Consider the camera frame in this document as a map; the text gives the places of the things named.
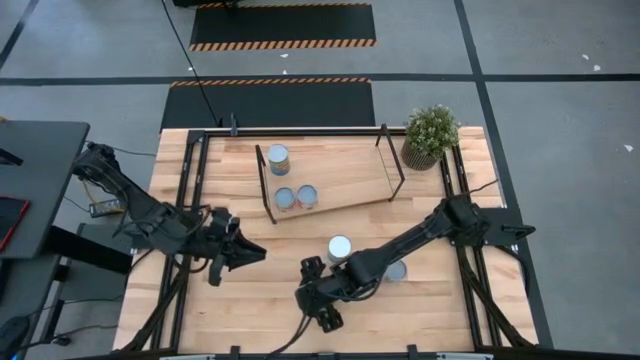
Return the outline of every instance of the wicker pot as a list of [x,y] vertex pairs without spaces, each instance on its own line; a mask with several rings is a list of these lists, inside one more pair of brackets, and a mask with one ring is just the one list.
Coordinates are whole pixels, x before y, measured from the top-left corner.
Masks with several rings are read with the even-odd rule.
[[419,154],[417,151],[411,148],[411,146],[406,140],[402,145],[400,156],[402,157],[402,161],[404,162],[405,165],[407,165],[411,169],[420,170],[420,171],[430,169],[438,161],[438,159],[432,156]]

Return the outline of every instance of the black mat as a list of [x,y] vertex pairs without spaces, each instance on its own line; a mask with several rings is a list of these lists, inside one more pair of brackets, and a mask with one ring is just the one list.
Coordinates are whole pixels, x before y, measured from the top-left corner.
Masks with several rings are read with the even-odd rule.
[[[203,81],[209,84],[203,88],[216,115],[224,118],[225,127],[230,126],[232,112],[241,127],[375,126],[371,84],[366,78],[224,81],[225,85],[220,84],[221,80]],[[174,83],[167,97],[162,128],[193,127],[215,124],[196,82]]]
[[246,5],[229,17],[220,4],[202,5],[192,51],[373,46],[368,4]]

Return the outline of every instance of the floor tile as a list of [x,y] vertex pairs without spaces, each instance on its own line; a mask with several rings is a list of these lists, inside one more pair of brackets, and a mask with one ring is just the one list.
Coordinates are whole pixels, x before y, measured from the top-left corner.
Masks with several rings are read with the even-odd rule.
[[377,124],[402,126],[414,109],[441,104],[450,107],[463,126],[484,126],[473,83],[374,81],[372,91]]
[[[125,150],[155,153],[164,103],[169,87],[137,86],[50,86],[0,87],[0,109],[12,120],[83,121],[91,125],[88,140]],[[121,152],[116,158],[122,171],[143,189],[148,188],[155,159]],[[96,200],[112,196],[90,187]],[[82,183],[73,177],[66,196],[88,207]],[[69,201],[63,201],[55,224],[76,231],[78,224],[110,223],[117,218],[91,219]]]
[[638,1],[482,0],[464,5],[486,74],[640,72]]
[[640,354],[640,83],[489,92],[555,347]]
[[[190,57],[200,75],[470,72],[451,1],[371,4],[378,38],[372,48],[190,52]],[[194,10],[168,6],[188,46]],[[50,0],[36,9],[1,75],[179,76],[189,75],[188,68],[158,1],[131,6],[125,0]]]
[[28,3],[29,0],[4,0],[0,2],[0,51],[9,40]]

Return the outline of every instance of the red object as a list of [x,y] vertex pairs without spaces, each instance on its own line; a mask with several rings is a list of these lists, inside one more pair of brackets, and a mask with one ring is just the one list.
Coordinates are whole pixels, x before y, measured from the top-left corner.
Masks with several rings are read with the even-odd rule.
[[29,205],[31,204],[29,200],[0,196],[0,207],[2,207],[3,203],[7,201],[16,203],[15,204],[16,211],[14,211],[13,214],[11,214],[12,219],[9,219],[9,221],[12,223],[9,225],[8,231],[4,234],[4,237],[2,238],[2,242],[0,242],[0,252],[4,251],[4,248],[7,246],[7,244],[9,243],[9,240],[11,239],[11,235],[13,235],[13,233],[15,232],[16,228],[18,227],[18,224],[20,224],[20,221],[22,220],[24,215],[27,213],[27,210],[29,209]]

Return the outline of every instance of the hazard stripe tape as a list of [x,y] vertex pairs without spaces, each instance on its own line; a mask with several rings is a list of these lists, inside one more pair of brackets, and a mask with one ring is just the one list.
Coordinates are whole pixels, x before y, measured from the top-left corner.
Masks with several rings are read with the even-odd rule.
[[[223,7],[222,3],[202,4],[198,9]],[[327,4],[277,4],[277,5],[238,5],[238,8],[264,8],[264,7],[308,7],[308,6],[371,6],[368,3],[327,3]]]
[[[353,83],[366,82],[371,80],[366,77],[345,77],[345,78],[275,78],[275,79],[236,79],[236,80],[207,80],[200,81],[202,86],[222,86],[222,85],[261,85],[261,84],[309,84],[309,83]],[[174,86],[196,86],[197,81],[174,81],[169,87]]]
[[378,44],[374,39],[328,39],[328,40],[281,40],[281,41],[249,41],[224,43],[191,44],[191,51],[226,51],[226,50],[273,50],[273,49],[312,49],[340,47],[371,47]]

